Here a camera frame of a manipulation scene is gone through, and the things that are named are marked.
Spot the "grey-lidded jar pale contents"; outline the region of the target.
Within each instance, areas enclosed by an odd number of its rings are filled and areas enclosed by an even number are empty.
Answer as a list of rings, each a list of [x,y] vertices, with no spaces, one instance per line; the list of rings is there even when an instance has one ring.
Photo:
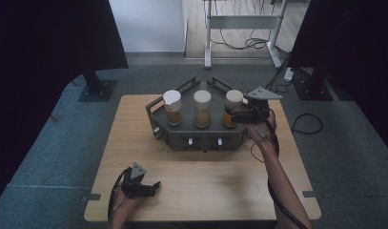
[[[211,125],[211,99],[212,96],[208,91],[200,90],[194,93],[194,125],[198,128],[206,128]]]

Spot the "grey-lidded jar orange contents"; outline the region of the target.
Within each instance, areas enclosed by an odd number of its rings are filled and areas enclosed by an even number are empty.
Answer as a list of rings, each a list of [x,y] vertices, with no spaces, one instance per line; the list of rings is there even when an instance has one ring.
[[[222,123],[229,128],[236,126],[236,123],[231,120],[229,111],[239,111],[242,105],[243,93],[239,90],[229,90],[225,95],[225,112],[223,114]]]

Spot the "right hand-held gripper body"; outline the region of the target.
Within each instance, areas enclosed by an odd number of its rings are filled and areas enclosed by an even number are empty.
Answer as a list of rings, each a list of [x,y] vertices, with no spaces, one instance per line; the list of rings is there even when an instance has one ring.
[[[280,100],[281,95],[258,87],[244,94],[247,103],[244,105],[244,123],[257,123],[270,116],[270,100]]]

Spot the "white desk frame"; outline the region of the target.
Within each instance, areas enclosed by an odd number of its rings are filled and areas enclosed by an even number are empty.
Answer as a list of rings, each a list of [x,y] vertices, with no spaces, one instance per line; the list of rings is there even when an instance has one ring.
[[[214,0],[204,0],[206,42],[204,52],[204,67],[212,67],[211,34],[212,30],[271,30],[272,35],[266,42],[267,50],[276,68],[282,66],[276,41],[283,22],[288,0],[282,0],[277,15],[212,15]]]

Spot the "person's right hand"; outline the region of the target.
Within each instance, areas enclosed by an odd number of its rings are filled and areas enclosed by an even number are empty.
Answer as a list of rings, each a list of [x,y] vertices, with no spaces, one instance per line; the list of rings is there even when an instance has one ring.
[[[250,139],[252,139],[257,146],[262,148],[274,147],[273,134],[268,125],[271,125],[273,131],[276,130],[276,116],[274,113],[270,113],[267,122],[245,124],[244,128]]]

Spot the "white-lidded glass jar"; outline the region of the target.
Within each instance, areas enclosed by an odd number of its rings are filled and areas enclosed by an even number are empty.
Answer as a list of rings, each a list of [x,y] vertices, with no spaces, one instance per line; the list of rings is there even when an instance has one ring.
[[[166,91],[163,94],[163,100],[168,122],[171,125],[179,125],[182,122],[181,93],[176,90]]]

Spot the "black curtain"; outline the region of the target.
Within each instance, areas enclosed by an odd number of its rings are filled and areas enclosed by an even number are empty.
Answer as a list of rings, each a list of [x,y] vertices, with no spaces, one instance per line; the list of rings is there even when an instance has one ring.
[[[388,147],[388,0],[310,0],[289,66],[331,76]]]
[[[127,65],[110,0],[0,0],[0,197],[64,88]]]

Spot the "person's left hand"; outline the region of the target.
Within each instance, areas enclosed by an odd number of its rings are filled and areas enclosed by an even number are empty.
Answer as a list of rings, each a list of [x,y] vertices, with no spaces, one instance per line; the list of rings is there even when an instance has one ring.
[[[128,198],[122,191],[117,190],[112,198],[113,213],[131,214],[139,205],[140,198]]]

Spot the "black stand base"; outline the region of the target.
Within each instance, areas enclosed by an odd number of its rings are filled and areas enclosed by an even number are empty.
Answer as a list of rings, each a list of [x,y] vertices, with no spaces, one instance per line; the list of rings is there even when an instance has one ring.
[[[116,85],[115,80],[101,80],[95,71],[83,73],[86,86],[78,97],[79,102],[108,102]]]
[[[310,73],[303,68],[295,69],[292,82],[300,100],[332,101],[333,98],[324,84],[324,74],[312,70]]]

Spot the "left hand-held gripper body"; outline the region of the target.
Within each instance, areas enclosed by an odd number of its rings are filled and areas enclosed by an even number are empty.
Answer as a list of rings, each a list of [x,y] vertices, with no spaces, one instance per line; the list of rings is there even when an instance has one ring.
[[[136,162],[125,170],[121,190],[128,198],[149,197],[151,195],[151,187],[141,183],[146,173],[147,171]]]

